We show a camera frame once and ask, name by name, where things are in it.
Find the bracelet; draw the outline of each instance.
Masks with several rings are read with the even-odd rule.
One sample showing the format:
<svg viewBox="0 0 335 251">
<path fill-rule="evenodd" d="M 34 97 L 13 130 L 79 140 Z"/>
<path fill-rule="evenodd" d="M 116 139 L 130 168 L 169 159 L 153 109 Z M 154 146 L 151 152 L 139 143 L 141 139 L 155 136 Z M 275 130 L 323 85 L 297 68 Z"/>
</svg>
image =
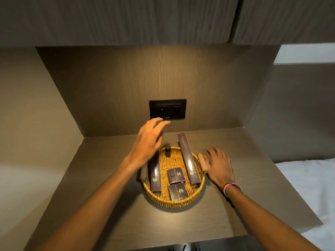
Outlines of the bracelet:
<svg viewBox="0 0 335 251">
<path fill-rule="evenodd" d="M 224 195 L 225 195 L 226 197 L 228 197 L 228 196 L 227 196 L 225 190 L 226 190 L 226 188 L 227 188 L 229 185 L 233 185 L 233 186 L 237 187 L 239 190 L 241 190 L 240 186 L 237 185 L 236 183 L 227 183 L 227 184 L 224 186 Z"/>
</svg>

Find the wooden handle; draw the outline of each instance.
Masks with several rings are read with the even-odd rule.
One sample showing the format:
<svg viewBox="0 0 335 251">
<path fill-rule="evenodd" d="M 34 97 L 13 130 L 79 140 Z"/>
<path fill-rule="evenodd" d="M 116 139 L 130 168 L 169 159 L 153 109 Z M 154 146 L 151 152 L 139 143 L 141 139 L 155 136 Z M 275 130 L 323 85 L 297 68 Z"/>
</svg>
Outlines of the wooden handle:
<svg viewBox="0 0 335 251">
<path fill-rule="evenodd" d="M 208 173 L 208 168 L 207 168 L 207 165 L 206 165 L 206 162 L 205 162 L 205 160 L 204 160 L 204 156 L 202 155 L 202 153 L 198 153 L 198 160 L 199 160 L 199 162 L 200 162 L 202 171 L 203 171 L 204 173 Z"/>
<path fill-rule="evenodd" d="M 140 175 L 140 180 L 141 181 L 145 181 L 147 169 L 148 169 L 148 162 L 145 163 L 141 168 L 141 175 Z"/>
</svg>

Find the white bedsheet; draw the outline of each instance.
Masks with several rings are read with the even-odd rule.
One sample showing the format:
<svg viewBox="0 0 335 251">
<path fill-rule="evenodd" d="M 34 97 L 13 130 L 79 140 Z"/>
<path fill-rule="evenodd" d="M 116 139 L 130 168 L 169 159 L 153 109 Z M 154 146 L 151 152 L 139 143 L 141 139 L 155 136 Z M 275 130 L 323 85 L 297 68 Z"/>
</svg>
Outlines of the white bedsheet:
<svg viewBox="0 0 335 251">
<path fill-rule="evenodd" d="M 335 158 L 276 166 L 324 223 L 302 235 L 322 251 L 335 250 Z"/>
</svg>

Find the wood grain surface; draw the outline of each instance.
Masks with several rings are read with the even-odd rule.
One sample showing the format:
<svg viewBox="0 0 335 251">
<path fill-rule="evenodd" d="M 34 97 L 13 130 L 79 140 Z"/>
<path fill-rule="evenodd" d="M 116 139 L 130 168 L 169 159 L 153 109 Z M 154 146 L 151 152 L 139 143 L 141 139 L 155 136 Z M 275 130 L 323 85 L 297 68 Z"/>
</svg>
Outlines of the wood grain surface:
<svg viewBox="0 0 335 251">
<path fill-rule="evenodd" d="M 238 0 L 3 0 L 0 46 L 228 40 Z"/>
<path fill-rule="evenodd" d="M 167 131 L 241 127 L 278 46 L 51 47 L 38 52 L 84 137 L 137 134 L 149 100 L 187 99 Z"/>
<path fill-rule="evenodd" d="M 335 157 L 335 63 L 274 65 L 247 129 L 274 162 Z"/>
<path fill-rule="evenodd" d="M 296 190 L 244 128 L 189 131 L 193 153 L 219 146 L 227 152 L 236 182 L 255 202 L 298 231 L 321 225 Z M 85 138 L 26 246 L 34 250 L 68 219 L 119 166 L 135 135 Z M 176 132 L 165 133 L 163 144 L 178 145 Z M 137 176 L 128 183 L 95 250 L 131 250 L 189 243 L 247 232 L 235 211 L 206 177 L 199 198 L 188 207 L 163 209 L 146 197 Z"/>
<path fill-rule="evenodd" d="M 335 0 L 243 0 L 233 43 L 335 42 Z"/>
</svg>

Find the dark box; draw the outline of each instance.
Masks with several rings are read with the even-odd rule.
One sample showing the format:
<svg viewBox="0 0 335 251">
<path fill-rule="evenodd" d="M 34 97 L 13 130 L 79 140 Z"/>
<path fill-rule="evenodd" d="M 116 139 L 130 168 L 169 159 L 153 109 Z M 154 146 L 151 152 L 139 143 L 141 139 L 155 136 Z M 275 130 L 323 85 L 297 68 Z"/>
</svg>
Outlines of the dark box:
<svg viewBox="0 0 335 251">
<path fill-rule="evenodd" d="M 150 160 L 150 190 L 151 192 L 162 191 L 159 152 L 156 152 Z"/>
<path fill-rule="evenodd" d="M 169 192 L 172 201 L 188 198 L 185 184 L 182 182 L 169 185 Z"/>
<path fill-rule="evenodd" d="M 191 185 L 201 183 L 197 167 L 194 163 L 192 152 L 187 141 L 186 133 L 179 133 L 178 139 L 180 143 L 180 148 L 182 149 L 182 154 L 187 169 L 187 175 L 190 179 Z"/>
<path fill-rule="evenodd" d="M 169 178 L 170 184 L 175 184 L 178 182 L 185 181 L 183 170 L 181 167 L 169 169 L 167 171 L 167 177 Z"/>
</svg>

